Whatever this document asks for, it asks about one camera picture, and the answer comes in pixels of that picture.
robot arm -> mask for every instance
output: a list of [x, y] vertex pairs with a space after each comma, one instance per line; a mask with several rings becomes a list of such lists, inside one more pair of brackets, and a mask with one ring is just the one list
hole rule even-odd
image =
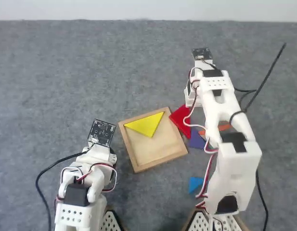
[[237, 214], [246, 210], [255, 187], [255, 172], [262, 152], [244, 113], [232, 120], [235, 130], [220, 135], [220, 121], [229, 121], [240, 111], [234, 87], [227, 71], [213, 65], [208, 48], [193, 50], [195, 68], [184, 90], [186, 106], [202, 106], [205, 114], [206, 139], [218, 148], [217, 165], [204, 199], [209, 214]]
[[[87, 153], [64, 168], [58, 190], [55, 231], [98, 231], [106, 208], [102, 192], [116, 184], [117, 157], [109, 148], [115, 125], [94, 120], [89, 135]], [[111, 189], [104, 189], [111, 181]]]

yellow triangle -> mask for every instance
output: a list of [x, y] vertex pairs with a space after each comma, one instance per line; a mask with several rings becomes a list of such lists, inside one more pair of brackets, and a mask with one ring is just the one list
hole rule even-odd
[[132, 121], [130, 123], [125, 124], [124, 126], [132, 130], [135, 130], [143, 134], [144, 136], [153, 137], [163, 113], [164, 112], [159, 112], [157, 114], [150, 115], [143, 119]]

blue triangle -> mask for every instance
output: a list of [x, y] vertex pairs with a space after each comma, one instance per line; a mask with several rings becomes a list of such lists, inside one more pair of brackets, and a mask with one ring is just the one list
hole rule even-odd
[[189, 181], [189, 193], [192, 193], [195, 189], [201, 186], [204, 182], [203, 178], [191, 177]]
[[195, 128], [191, 129], [191, 139], [189, 141], [190, 148], [204, 149], [206, 140], [204, 140]]

white wall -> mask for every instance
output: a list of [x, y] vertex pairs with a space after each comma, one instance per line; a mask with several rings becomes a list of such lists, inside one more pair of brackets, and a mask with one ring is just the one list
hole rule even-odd
[[297, 0], [0, 0], [0, 20], [297, 22]]

purple puzzle piece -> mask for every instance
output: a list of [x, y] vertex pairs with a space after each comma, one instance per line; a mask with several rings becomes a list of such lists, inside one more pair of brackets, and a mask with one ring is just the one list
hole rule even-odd
[[190, 148], [204, 149], [206, 140], [204, 140], [195, 128], [191, 129], [191, 139], [189, 141]]

